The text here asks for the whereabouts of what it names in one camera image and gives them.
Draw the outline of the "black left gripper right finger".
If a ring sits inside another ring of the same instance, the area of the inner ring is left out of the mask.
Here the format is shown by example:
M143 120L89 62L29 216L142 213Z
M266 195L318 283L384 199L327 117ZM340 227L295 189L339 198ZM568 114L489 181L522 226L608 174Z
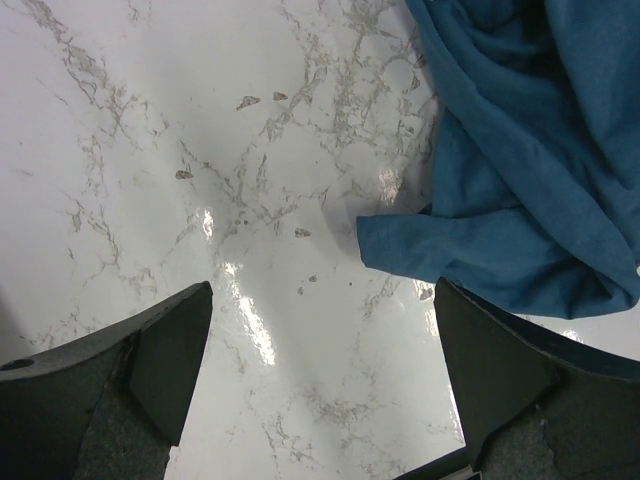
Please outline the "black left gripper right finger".
M446 279L436 284L435 310L467 464L481 478L638 478L638 361Z

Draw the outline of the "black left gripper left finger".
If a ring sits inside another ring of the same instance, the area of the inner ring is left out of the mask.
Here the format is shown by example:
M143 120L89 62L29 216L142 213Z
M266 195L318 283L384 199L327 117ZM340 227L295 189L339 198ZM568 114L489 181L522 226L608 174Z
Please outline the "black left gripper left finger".
M212 315L209 282L1 367L4 479L161 479Z

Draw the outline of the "blue t shirt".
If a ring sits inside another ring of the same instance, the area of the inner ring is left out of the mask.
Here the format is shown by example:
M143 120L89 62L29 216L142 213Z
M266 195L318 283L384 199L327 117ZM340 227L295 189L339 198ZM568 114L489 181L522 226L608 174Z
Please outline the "blue t shirt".
M443 113L432 197L361 216L362 262L519 314L639 300L639 5L412 1Z

